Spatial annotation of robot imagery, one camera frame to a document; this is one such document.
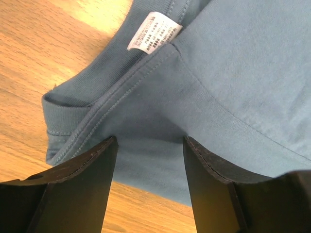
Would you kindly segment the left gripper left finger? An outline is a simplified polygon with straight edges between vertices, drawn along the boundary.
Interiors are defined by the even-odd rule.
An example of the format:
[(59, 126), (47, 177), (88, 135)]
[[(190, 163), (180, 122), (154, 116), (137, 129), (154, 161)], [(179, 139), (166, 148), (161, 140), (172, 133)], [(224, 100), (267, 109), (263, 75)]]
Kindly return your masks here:
[(117, 139), (112, 136), (25, 180), (2, 182), (1, 232), (101, 232), (117, 152)]

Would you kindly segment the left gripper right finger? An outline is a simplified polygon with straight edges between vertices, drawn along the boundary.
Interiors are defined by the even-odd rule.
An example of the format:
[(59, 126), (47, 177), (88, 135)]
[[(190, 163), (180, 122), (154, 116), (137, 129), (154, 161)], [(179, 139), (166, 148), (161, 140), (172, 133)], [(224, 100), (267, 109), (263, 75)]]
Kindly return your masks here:
[(259, 175), (187, 136), (183, 139), (183, 155), (197, 232), (310, 232), (309, 170), (276, 178)]

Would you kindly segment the blue-grey t-shirt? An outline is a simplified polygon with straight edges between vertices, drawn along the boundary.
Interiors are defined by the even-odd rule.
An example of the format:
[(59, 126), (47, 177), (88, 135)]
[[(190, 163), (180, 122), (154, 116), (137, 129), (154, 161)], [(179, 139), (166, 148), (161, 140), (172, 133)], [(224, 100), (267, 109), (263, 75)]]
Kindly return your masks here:
[(114, 135), (116, 181), (187, 205), (186, 135), (265, 176), (310, 169), (311, 3), (136, 0), (42, 105), (47, 164)]

